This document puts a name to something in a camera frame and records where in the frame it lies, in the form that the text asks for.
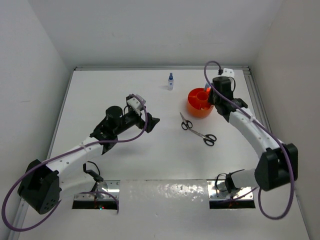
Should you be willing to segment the pastel blue highlighter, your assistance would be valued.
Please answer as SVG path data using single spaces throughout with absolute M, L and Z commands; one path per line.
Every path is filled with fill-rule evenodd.
M 204 91 L 205 92 L 209 92 L 211 89 L 210 85 L 208 83 L 205 84 L 205 87 L 204 87 Z

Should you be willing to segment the small black scissors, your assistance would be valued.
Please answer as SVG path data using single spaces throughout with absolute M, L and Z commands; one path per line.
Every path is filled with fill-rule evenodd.
M 183 116 L 183 114 L 180 112 L 180 116 L 182 118 L 182 122 L 181 122 L 181 127 L 183 130 L 189 130 L 193 127 L 193 124 L 191 121 L 185 119 L 185 117 Z

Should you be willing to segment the large black scissors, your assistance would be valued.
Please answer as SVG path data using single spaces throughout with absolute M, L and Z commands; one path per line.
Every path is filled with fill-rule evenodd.
M 189 131 L 191 131 L 192 133 L 194 133 L 195 135 L 199 136 L 202 138 L 203 142 L 207 145 L 207 146 L 214 146 L 215 142 L 217 141 L 217 137 L 213 134 L 202 134 L 200 132 L 197 132 L 195 130 L 192 129 L 188 129 Z

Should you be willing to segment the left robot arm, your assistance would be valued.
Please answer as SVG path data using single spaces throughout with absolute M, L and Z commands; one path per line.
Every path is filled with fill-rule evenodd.
M 93 132 L 72 153 L 56 161 L 42 164 L 32 161 L 27 169 L 32 170 L 20 183 L 18 195 L 40 215 L 46 214 L 66 197 L 89 192 L 103 177 L 94 170 L 87 169 L 87 162 L 111 150 L 118 135 L 133 126 L 147 133 L 160 121 L 147 113 L 146 120 L 132 108 L 126 114 L 119 106 L 111 106 L 105 111 L 104 119 Z

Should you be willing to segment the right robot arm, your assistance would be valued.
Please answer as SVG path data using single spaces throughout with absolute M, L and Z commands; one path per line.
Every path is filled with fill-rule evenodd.
M 295 182 L 298 179 L 297 147 L 273 139 L 264 131 L 248 105 L 241 98 L 234 98 L 230 77 L 215 77 L 212 85 L 208 102 L 245 137 L 259 158 L 256 168 L 226 175 L 224 185 L 227 191 L 232 193 L 245 187 L 270 191 Z

